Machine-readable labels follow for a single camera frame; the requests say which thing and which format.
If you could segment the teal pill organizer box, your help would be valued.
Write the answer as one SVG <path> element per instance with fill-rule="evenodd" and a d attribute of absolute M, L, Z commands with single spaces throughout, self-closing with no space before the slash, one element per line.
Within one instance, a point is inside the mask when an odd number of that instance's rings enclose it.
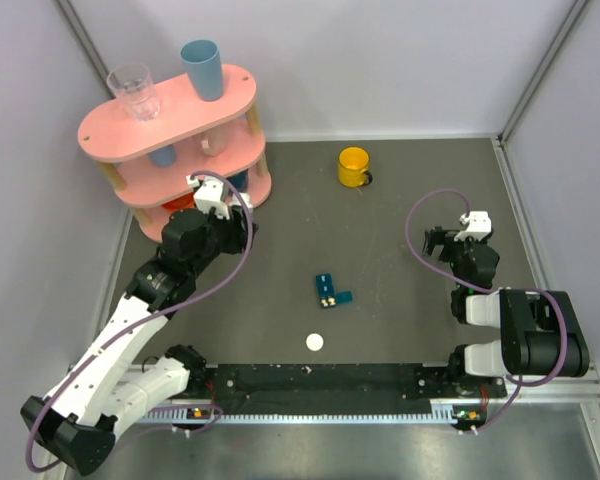
<path fill-rule="evenodd" d="M 353 301 L 353 294 L 351 291 L 337 292 L 333 283 L 332 276 L 329 273 L 318 274 L 315 276 L 315 286 L 318 296 L 319 306 L 322 309 L 331 309 L 339 305 L 349 304 Z M 335 298 L 336 303 L 331 305 L 329 298 Z M 322 299 L 328 301 L 328 306 L 322 304 Z"/>

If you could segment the white bottle cap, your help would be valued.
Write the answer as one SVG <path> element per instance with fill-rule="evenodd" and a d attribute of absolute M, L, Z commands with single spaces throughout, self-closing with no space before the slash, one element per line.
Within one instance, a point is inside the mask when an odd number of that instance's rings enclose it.
<path fill-rule="evenodd" d="M 320 351 L 324 346 L 324 338 L 318 333 L 311 333 L 306 337 L 306 347 L 312 351 Z"/>

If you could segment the white pill bottle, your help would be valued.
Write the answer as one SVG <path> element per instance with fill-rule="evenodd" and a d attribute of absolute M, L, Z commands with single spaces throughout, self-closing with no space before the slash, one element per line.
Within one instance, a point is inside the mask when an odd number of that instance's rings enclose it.
<path fill-rule="evenodd" d="M 243 204 L 246 205 L 246 207 L 248 208 L 248 210 L 250 212 L 253 212 L 254 206 L 252 203 L 252 198 L 251 198 L 251 195 L 248 193 L 239 192 L 238 194 L 233 194 L 231 196 L 230 201 L 228 202 L 228 205 L 230 207 L 236 207 L 236 208 L 241 208 Z"/>

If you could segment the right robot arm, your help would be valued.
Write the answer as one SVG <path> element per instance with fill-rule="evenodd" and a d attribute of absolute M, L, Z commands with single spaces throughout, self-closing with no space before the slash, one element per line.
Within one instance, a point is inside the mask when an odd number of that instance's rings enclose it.
<path fill-rule="evenodd" d="M 451 292 L 452 315 L 463 324 L 496 328 L 500 338 L 457 347 L 446 372 L 449 388 L 467 396 L 484 377 L 547 376 L 554 368 L 559 377 L 584 376 L 590 354 L 569 295 L 551 291 L 550 302 L 530 290 L 491 292 L 499 254 L 486 238 L 458 240 L 459 233 L 440 226 L 426 231 L 423 253 L 440 246 L 439 260 L 459 279 Z"/>

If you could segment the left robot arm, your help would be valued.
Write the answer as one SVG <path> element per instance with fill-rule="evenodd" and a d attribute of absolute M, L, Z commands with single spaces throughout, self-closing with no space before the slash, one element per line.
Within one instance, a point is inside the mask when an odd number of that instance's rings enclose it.
<path fill-rule="evenodd" d="M 124 387 L 118 385 L 137 354 L 181 309 L 218 292 L 226 280 L 197 294 L 196 280 L 221 254 L 245 260 L 257 226 L 249 207 L 232 206 L 225 218 L 180 210 L 162 230 L 155 254 L 133 274 L 112 317 L 78 363 L 45 396 L 29 397 L 20 415 L 29 430 L 25 463 L 36 446 L 82 475 L 98 469 L 122 435 L 161 402 L 206 387 L 201 358 L 176 347 Z"/>

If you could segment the dark blue faceted cup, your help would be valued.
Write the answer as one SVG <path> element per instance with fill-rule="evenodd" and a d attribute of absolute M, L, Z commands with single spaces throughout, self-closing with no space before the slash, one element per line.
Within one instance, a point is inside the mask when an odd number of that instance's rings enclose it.
<path fill-rule="evenodd" d="M 246 192 L 249 187 L 249 173 L 247 170 L 241 171 L 228 177 L 228 181 L 239 191 Z"/>

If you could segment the orange plastic bowl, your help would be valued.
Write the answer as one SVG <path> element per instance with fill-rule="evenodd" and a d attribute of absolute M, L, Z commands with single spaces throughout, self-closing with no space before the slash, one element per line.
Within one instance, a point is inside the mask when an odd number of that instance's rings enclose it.
<path fill-rule="evenodd" d="M 194 206 L 195 201 L 193 193 L 185 194 L 161 205 L 161 207 L 168 212 L 177 212 L 179 210 L 193 208 Z"/>

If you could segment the pink three-tier wooden shelf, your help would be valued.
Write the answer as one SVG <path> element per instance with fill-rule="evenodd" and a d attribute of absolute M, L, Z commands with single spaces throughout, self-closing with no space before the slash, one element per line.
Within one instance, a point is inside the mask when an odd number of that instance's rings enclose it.
<path fill-rule="evenodd" d="M 216 101 L 200 99 L 182 74 L 156 85 L 161 110 L 153 120 L 134 120 L 114 99 L 87 114 L 78 129 L 83 151 L 154 242 L 160 241 L 170 216 L 161 205 L 191 193 L 186 177 L 195 171 L 230 177 L 247 170 L 253 206 L 263 204 L 271 192 L 255 77 L 237 65 L 225 64 L 222 69 L 224 94 Z M 197 136 L 217 126 L 226 127 L 226 149 L 209 157 L 201 151 Z M 175 148 L 177 159 L 170 167 L 158 168 L 148 153 L 167 145 Z"/>

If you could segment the small light blue cup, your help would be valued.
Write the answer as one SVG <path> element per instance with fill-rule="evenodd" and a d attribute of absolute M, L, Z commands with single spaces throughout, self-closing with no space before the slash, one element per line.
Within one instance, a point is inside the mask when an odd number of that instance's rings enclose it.
<path fill-rule="evenodd" d="M 167 145 L 148 153 L 151 163 L 158 168 L 167 168 L 177 159 L 177 153 L 172 145 Z"/>

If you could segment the yellow mug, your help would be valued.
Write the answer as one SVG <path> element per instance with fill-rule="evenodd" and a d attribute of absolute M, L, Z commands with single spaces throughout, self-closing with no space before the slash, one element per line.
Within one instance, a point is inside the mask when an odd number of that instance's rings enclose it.
<path fill-rule="evenodd" d="M 347 147 L 338 157 L 338 179 L 348 188 L 368 186 L 373 182 L 370 155 L 361 147 Z"/>

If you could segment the light blue plastic tumbler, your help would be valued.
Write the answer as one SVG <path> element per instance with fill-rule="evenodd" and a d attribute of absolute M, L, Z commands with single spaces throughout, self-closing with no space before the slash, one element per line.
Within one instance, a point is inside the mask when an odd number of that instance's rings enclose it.
<path fill-rule="evenodd" d="M 180 50 L 181 62 L 199 98 L 212 102 L 224 94 L 224 78 L 218 46 L 211 40 L 199 39 Z"/>

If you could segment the clear drinking glass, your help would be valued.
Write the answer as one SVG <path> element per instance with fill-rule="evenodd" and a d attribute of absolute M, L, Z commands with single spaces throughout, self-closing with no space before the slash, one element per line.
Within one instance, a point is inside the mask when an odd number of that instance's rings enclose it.
<path fill-rule="evenodd" d="M 107 85 L 134 120 L 150 121 L 159 115 L 161 102 L 144 64 L 128 63 L 114 68 L 107 76 Z"/>

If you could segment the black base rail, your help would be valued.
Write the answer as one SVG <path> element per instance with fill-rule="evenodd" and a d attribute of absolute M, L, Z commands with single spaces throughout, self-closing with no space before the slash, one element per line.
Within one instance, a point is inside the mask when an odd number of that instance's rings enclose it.
<path fill-rule="evenodd" d="M 507 395 L 496 377 L 415 363 L 221 364 L 207 370 L 203 384 L 229 415 L 426 413 L 431 400 L 482 406 Z"/>

